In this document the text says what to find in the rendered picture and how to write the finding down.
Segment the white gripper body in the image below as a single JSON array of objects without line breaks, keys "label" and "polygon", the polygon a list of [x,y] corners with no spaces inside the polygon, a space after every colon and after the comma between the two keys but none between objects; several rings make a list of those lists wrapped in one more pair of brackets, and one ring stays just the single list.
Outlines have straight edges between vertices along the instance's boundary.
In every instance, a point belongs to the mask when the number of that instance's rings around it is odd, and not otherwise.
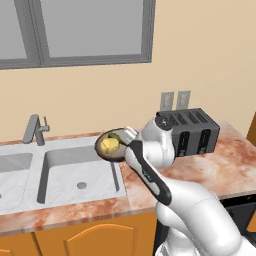
[{"label": "white gripper body", "polygon": [[123,145],[130,144],[137,136],[138,132],[130,126],[126,126],[120,131],[121,143]]}]

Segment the green squash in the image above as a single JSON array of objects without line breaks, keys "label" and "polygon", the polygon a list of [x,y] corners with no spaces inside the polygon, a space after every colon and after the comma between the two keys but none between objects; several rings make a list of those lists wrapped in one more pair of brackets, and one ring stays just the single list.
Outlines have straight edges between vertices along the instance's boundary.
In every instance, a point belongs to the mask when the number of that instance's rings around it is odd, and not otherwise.
[{"label": "green squash", "polygon": [[127,144],[121,139],[121,137],[113,132],[108,133],[108,138],[115,138],[118,140],[118,142],[124,146],[127,146]]}]

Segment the yellow potato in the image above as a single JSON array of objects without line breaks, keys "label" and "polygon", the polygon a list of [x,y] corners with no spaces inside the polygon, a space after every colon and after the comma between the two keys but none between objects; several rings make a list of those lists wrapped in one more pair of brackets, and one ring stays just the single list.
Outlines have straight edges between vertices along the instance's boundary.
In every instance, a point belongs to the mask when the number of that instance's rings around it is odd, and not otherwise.
[{"label": "yellow potato", "polygon": [[104,138],[100,143],[100,149],[105,154],[114,154],[120,147],[116,138]]}]

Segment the brown bowl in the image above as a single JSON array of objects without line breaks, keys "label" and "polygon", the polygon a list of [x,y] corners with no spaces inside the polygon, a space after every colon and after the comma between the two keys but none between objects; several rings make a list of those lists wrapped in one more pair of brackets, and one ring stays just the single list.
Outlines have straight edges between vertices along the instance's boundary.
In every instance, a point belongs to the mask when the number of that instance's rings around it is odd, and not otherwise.
[{"label": "brown bowl", "polygon": [[94,146],[94,149],[96,151],[96,153],[101,157],[103,158],[104,160],[106,161],[109,161],[109,162],[122,162],[125,158],[125,149],[126,149],[126,146],[120,144],[120,147],[119,149],[114,153],[114,154],[105,154],[101,151],[100,149],[100,143],[101,141],[104,139],[104,138],[108,138],[108,133],[110,132],[113,132],[113,133],[116,133],[120,136],[120,131],[121,131],[122,128],[119,128],[119,129],[113,129],[113,130],[110,130],[110,131],[107,131],[105,132],[104,134],[102,134],[95,142],[95,146]]}]

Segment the white marble double sink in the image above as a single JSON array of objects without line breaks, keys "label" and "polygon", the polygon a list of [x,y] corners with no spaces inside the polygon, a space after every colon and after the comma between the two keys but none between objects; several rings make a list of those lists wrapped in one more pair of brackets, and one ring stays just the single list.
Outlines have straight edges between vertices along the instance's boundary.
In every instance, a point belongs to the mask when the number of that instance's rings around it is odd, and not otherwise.
[{"label": "white marble double sink", "polygon": [[0,215],[125,196],[119,165],[101,159],[95,142],[0,146]]}]

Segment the grey sink tap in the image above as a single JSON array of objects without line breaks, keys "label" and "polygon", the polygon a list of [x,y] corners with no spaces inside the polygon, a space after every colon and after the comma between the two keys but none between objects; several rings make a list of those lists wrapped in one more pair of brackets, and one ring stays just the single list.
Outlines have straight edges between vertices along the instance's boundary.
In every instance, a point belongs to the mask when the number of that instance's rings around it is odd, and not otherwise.
[{"label": "grey sink tap", "polygon": [[50,126],[47,123],[47,119],[44,119],[44,125],[41,125],[40,118],[38,114],[32,114],[29,118],[24,136],[23,143],[30,144],[33,138],[36,138],[38,146],[43,146],[45,144],[44,132],[49,132]]}]

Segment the black four-slot toaster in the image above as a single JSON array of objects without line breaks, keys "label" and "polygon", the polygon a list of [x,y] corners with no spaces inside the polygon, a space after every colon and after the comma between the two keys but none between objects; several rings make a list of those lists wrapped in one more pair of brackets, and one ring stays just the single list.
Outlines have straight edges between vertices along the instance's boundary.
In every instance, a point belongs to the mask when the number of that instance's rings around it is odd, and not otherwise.
[{"label": "black four-slot toaster", "polygon": [[177,157],[212,153],[220,126],[201,108],[159,111],[173,126],[172,142]]}]

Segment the orange arched cupboard door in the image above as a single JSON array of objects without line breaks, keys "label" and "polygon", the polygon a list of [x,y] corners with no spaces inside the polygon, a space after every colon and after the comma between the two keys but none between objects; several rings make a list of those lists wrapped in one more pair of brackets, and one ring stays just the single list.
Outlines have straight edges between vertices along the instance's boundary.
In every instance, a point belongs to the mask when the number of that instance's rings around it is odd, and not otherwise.
[{"label": "orange arched cupboard door", "polygon": [[0,256],[42,256],[32,233],[0,237]]},{"label": "orange arched cupboard door", "polygon": [[42,256],[152,256],[154,212],[35,233]]}]

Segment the grey framed window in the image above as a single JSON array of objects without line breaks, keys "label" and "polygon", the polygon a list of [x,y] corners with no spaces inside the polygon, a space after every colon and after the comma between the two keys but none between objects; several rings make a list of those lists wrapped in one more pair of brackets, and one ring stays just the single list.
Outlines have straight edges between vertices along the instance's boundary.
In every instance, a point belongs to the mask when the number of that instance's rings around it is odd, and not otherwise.
[{"label": "grey framed window", "polygon": [[149,63],[156,0],[0,0],[0,70]]}]

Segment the orange tall cabinet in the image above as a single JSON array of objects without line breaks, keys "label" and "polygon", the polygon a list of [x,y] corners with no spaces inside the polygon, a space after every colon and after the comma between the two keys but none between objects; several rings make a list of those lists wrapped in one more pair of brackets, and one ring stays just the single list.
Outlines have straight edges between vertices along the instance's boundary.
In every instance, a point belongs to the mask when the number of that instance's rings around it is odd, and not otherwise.
[{"label": "orange tall cabinet", "polygon": [[256,113],[254,114],[246,139],[256,147]]}]

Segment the grey wall outlet plate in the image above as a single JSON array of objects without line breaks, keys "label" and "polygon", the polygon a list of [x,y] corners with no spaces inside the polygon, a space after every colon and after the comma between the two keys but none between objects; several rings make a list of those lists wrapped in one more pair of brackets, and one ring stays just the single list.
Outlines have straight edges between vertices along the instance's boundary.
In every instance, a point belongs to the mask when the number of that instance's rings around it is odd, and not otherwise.
[{"label": "grey wall outlet plate", "polygon": [[188,108],[190,94],[191,94],[190,91],[179,91],[178,92],[177,103],[176,103],[177,110],[182,110],[182,109]]},{"label": "grey wall outlet plate", "polygon": [[174,93],[173,92],[162,92],[160,100],[161,111],[171,111],[173,107]]}]

